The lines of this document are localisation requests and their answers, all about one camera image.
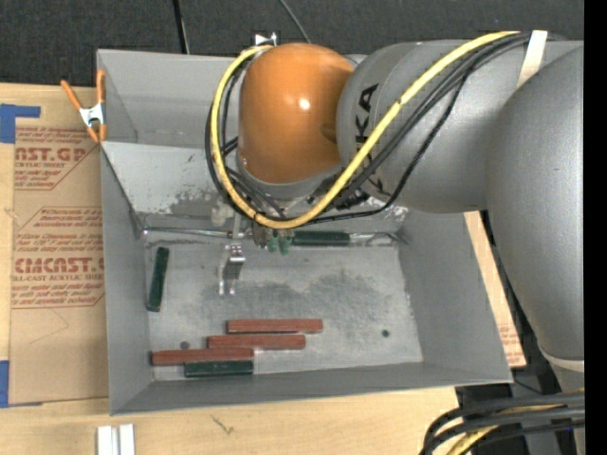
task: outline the orange clip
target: orange clip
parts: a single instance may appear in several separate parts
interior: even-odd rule
[[[74,108],[76,108],[81,114],[81,117],[83,117],[86,131],[90,137],[93,138],[93,141],[95,141],[95,143],[105,141],[107,136],[107,124],[105,123],[105,71],[103,71],[103,69],[97,71],[97,104],[92,108],[83,108],[76,93],[74,93],[74,90],[67,81],[62,80],[61,87],[66,92],[67,97]],[[99,122],[99,135],[91,126],[93,121]]]

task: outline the dark green block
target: dark green block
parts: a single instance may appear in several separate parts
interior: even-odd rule
[[[162,303],[162,291],[164,290],[164,277],[167,274],[169,265],[169,249],[159,247],[156,250],[156,260],[154,261],[154,273],[152,275],[152,285],[150,287],[150,297],[146,308],[150,312],[159,312]]]
[[[348,246],[350,235],[338,231],[295,231],[294,246]]]
[[[186,377],[253,374],[253,361],[231,360],[187,362],[186,364],[184,364],[184,374]]]

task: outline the black cable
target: black cable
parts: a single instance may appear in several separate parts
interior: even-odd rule
[[[222,107],[222,113],[221,113],[221,117],[222,117],[221,131],[222,131],[222,133],[221,133],[220,149],[223,152],[222,155],[224,156],[224,162],[225,162],[225,155],[227,155],[228,153],[233,151],[238,144],[237,138],[233,138],[228,143],[226,143],[226,122],[227,122],[228,110],[229,110],[229,106],[230,106],[230,95],[231,95],[232,89],[233,89],[239,75],[240,75],[239,71],[236,71],[234,73],[234,75],[231,77],[228,88],[226,90],[225,97],[223,98],[223,107]],[[220,195],[224,199],[224,202],[226,202],[226,204],[228,204],[232,209],[234,209],[236,212],[238,212],[242,216],[248,217],[245,213],[243,213],[240,210],[240,208],[236,207],[234,202],[231,200],[231,197],[228,195],[228,193],[226,192],[226,190],[223,188],[222,184],[220,183],[219,177],[217,176],[217,172],[213,165],[212,146],[211,146],[211,113],[208,113],[208,115],[207,115],[207,123],[206,123],[206,127],[205,127],[205,157],[207,158],[207,168],[209,169],[209,175],[211,176],[212,183],[215,186],[215,188],[219,191]],[[238,191],[239,191],[239,193],[241,193],[241,195],[243,195],[242,192],[244,192],[245,195],[251,201],[253,201],[253,203],[257,206],[257,209],[264,209],[262,202],[265,202],[272,209],[274,209],[276,211],[276,213],[281,217],[281,219],[286,219],[283,209],[278,204],[276,204],[276,202],[274,202],[274,200],[271,197],[268,197],[267,195],[265,195],[264,193],[259,191],[259,189],[257,189],[254,185],[247,183],[247,181],[243,178],[243,176],[240,175],[239,173],[237,173],[236,171],[234,171],[233,169],[226,167],[226,172],[230,175],[230,179],[231,179],[231,182],[232,182],[234,188],[238,189]]]
[[[256,196],[256,198],[258,200],[256,202],[256,204],[260,204],[259,199],[261,199],[262,201],[266,202],[271,208],[273,208],[276,211],[276,213],[278,213],[278,215],[280,216],[281,219],[286,219],[285,212],[276,202],[274,202],[274,199],[265,195],[262,191],[260,191],[253,184],[247,182],[247,180],[240,173],[230,169],[229,167],[226,167],[226,171],[230,174],[232,183],[235,183],[235,184],[237,183],[241,187],[246,188],[246,190],[248,190],[249,197]]]
[[[340,200],[345,200],[352,191],[359,189],[360,186],[367,181],[371,175],[377,170],[377,168],[384,162],[389,154],[395,149],[398,143],[409,134],[414,126],[426,116],[426,114],[433,109],[433,107],[442,100],[458,83],[461,85],[469,77],[469,75],[481,68],[483,65],[490,61],[493,61],[502,54],[518,47],[528,41],[530,38],[530,32],[524,32],[513,36],[506,36],[498,41],[486,44],[473,54],[470,54],[466,59],[461,60],[459,64],[450,72],[450,74],[440,82],[417,106],[412,112],[407,121],[401,126],[401,128],[392,136],[386,146],[379,152],[379,154],[373,158],[371,163],[361,172],[361,174],[344,190]],[[456,92],[454,98],[451,99],[451,106],[449,113],[454,105],[454,101],[457,99],[459,92]]]
[[[179,45],[181,46],[182,54],[190,54],[190,45],[188,44],[188,36],[186,35],[186,26],[181,15],[181,6],[179,0],[173,0],[173,12],[175,14],[175,23],[177,25],[177,34],[179,34]]]
[[[390,142],[382,149],[382,151],[379,153],[379,155],[377,157],[375,157],[373,159],[373,161],[369,164],[369,166],[367,168],[365,168],[365,170],[348,186],[348,188],[342,192],[342,194],[340,195],[340,198],[337,199],[336,201],[334,201],[334,205],[336,207],[339,207],[342,203],[344,203],[346,200],[348,200],[348,198],[352,195],[352,191],[356,191],[357,189],[359,189],[360,186],[362,185],[362,183],[364,183],[366,180],[369,179],[369,177],[373,174],[373,172],[377,169],[377,167],[379,165],[381,165],[381,163],[386,159],[386,157],[394,150],[396,144],[404,136],[406,136],[409,133],[409,131],[417,124],[417,122],[420,119],[422,119],[426,115],[426,113],[428,113],[428,111],[430,111],[430,109],[432,109],[439,100],[444,98],[447,95],[447,93],[449,93],[452,90],[452,88],[456,84],[458,84],[458,80],[461,80],[461,81],[459,81],[459,86],[458,86],[457,90],[455,91],[455,93],[453,94],[450,104],[448,105],[447,109],[445,110],[445,112],[443,113],[441,118],[438,120],[436,125],[434,125],[431,132],[428,134],[424,143],[422,144],[422,146],[418,150],[417,154],[415,155],[414,159],[410,163],[409,167],[407,168],[405,173],[401,176],[400,181],[398,182],[398,184],[396,186],[396,189],[394,190],[394,192],[392,192],[392,195],[389,197],[388,201],[381,208],[374,209],[374,210],[367,210],[365,212],[352,212],[349,214],[323,216],[323,217],[313,219],[312,221],[309,221],[306,224],[312,225],[312,224],[340,221],[340,220],[345,220],[345,219],[368,217],[368,216],[372,216],[372,215],[378,214],[380,212],[383,212],[384,210],[389,208],[394,203],[394,201],[397,199],[397,197],[401,193],[401,191],[404,189],[404,186],[406,185],[407,180],[409,179],[412,172],[414,171],[414,168],[417,166],[417,163],[419,162],[419,160],[421,159],[423,154],[426,152],[426,150],[429,148],[434,137],[438,134],[441,127],[443,126],[443,124],[445,123],[445,121],[447,120],[449,115],[451,114],[451,110],[453,109],[455,102],[457,101],[457,98],[459,96],[459,93],[461,92],[462,87],[466,81],[465,78],[467,78],[469,76],[469,74],[471,74],[472,71],[477,70],[482,65],[497,58],[498,56],[504,54],[505,52],[508,52],[512,48],[520,46],[521,44],[526,42],[528,40],[529,34],[530,33],[526,33],[524,35],[517,34],[516,36],[513,36],[513,37],[508,36],[508,37],[505,37],[504,39],[501,39],[497,43],[496,42],[490,43],[490,44],[484,46],[483,48],[481,48],[480,50],[478,50],[471,57],[471,59],[468,58],[467,60],[464,60],[462,63],[460,63],[457,67],[455,67],[455,69],[452,70],[452,72],[449,74],[449,76],[445,80],[443,80],[441,83],[439,83],[433,89],[433,91],[422,101],[422,103],[414,110],[414,112],[409,117],[409,119],[405,122],[405,124],[403,124],[403,126],[398,130],[398,132],[391,138]]]
[[[281,3],[281,5],[286,10],[286,12],[289,14],[289,16],[291,17],[291,19],[293,20],[293,22],[295,23],[295,25],[297,26],[299,31],[302,33],[305,41],[309,44],[312,44],[312,41],[307,36],[307,33],[305,32],[304,28],[302,27],[302,24],[300,24],[300,21],[295,16],[295,13],[293,13],[293,10],[291,10],[291,7],[287,4],[287,2],[285,0],[278,0],[278,1]]]
[[[508,410],[511,408],[522,408],[529,406],[546,406],[546,405],[567,405],[580,406],[585,402],[583,392],[560,392],[558,394],[545,394],[542,396],[526,396],[522,398],[507,398],[507,399],[491,399],[474,403],[465,408],[456,408],[447,411],[436,418],[426,430],[424,436],[424,444],[426,444],[434,434],[448,422],[457,418],[462,418],[471,415],[481,415],[488,412]]]
[[[495,430],[491,431],[486,435],[486,438],[481,438],[474,442],[469,449],[476,448],[478,446],[490,445],[495,442],[501,442],[503,440],[507,440],[509,438],[516,438],[519,436],[530,435],[533,433],[546,433],[550,431],[562,431],[564,429],[575,429],[575,428],[584,428],[586,425],[586,419],[583,418],[581,420],[575,420],[568,423],[559,422],[555,425],[540,425],[538,427],[526,427],[526,428],[518,428],[512,429],[510,431],[504,431],[495,433]]]
[[[480,418],[475,418],[474,420],[465,421],[460,425],[456,425],[453,428],[440,432],[438,435],[431,438],[428,443],[424,443],[419,455],[432,454],[440,445],[449,439],[479,428],[519,425],[524,423],[536,423],[538,421],[577,418],[582,416],[585,416],[584,408],[553,408],[544,409],[541,411],[525,411],[483,416]]]

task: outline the metal rod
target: metal rod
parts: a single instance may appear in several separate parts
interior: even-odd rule
[[[190,54],[190,45],[188,44],[188,37],[186,35],[186,26],[183,23],[183,17],[181,16],[179,0],[173,0],[173,12],[175,13],[175,23],[177,24],[177,33],[179,34],[181,53]]]

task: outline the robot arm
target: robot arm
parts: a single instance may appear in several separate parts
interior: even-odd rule
[[[384,207],[487,209],[540,347],[583,373],[583,42],[548,40],[543,67],[519,88],[529,38],[391,45],[354,70],[316,45],[252,49],[233,65],[254,58],[240,101],[243,184],[221,160],[221,89],[208,133],[216,183],[270,229],[312,225],[362,191]],[[244,184],[280,209],[256,209]],[[304,199],[310,211],[287,217]]]

